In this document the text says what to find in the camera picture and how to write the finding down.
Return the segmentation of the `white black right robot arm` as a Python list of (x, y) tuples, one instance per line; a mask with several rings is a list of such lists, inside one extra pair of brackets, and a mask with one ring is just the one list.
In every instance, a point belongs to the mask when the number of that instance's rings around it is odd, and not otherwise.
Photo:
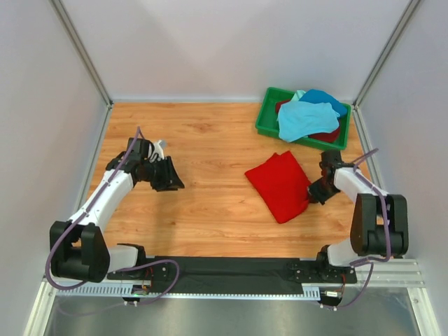
[(349, 238), (324, 246), (316, 257), (315, 273), (329, 283), (356, 267), (387, 263), (403, 258), (409, 248), (407, 200), (392, 194), (366, 178), (360, 164), (377, 149), (352, 162), (345, 162), (338, 150), (321, 153), (320, 179), (307, 188), (311, 204), (324, 205), (344, 193), (354, 204)]

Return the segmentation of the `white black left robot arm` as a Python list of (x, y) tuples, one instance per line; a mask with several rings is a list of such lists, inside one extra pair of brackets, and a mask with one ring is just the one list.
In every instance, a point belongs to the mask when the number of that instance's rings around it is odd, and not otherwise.
[(147, 273), (145, 250), (135, 244), (106, 245), (104, 232), (113, 213), (136, 184), (147, 182), (157, 192), (182, 189), (172, 158), (165, 155), (165, 142), (138, 136), (129, 139), (127, 149), (113, 158), (86, 203), (66, 221), (50, 228), (50, 254), (45, 277), (56, 288), (55, 278), (80, 284), (100, 283), (113, 272), (123, 272), (139, 281)]

